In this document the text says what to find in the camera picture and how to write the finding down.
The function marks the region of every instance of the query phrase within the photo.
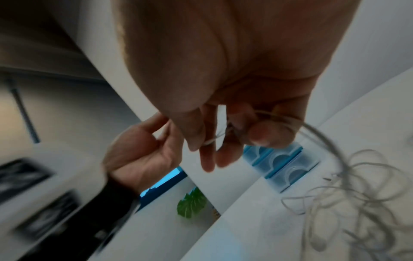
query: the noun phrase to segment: white table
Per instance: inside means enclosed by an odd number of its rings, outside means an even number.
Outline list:
[[[335,114],[320,130],[347,155],[360,149],[377,148],[391,164],[409,171],[413,167],[409,161],[413,156],[413,145],[409,144],[413,135],[412,98],[413,69],[410,69]],[[335,169],[332,158],[314,144],[304,142],[304,147],[322,159],[315,169],[282,195],[260,178],[182,261],[299,260],[304,217],[288,213],[280,199],[302,195],[326,184],[322,177]]]

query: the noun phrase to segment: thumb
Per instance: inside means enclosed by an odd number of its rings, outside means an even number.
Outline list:
[[[198,150],[205,142],[205,124],[201,110],[174,112],[168,114],[173,123],[181,130],[188,142],[190,151]]]

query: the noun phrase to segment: green leaf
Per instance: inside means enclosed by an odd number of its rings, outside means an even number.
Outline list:
[[[185,218],[191,218],[201,212],[207,205],[207,198],[202,194],[201,190],[196,187],[189,194],[186,194],[184,199],[180,200],[176,206],[178,215]]]

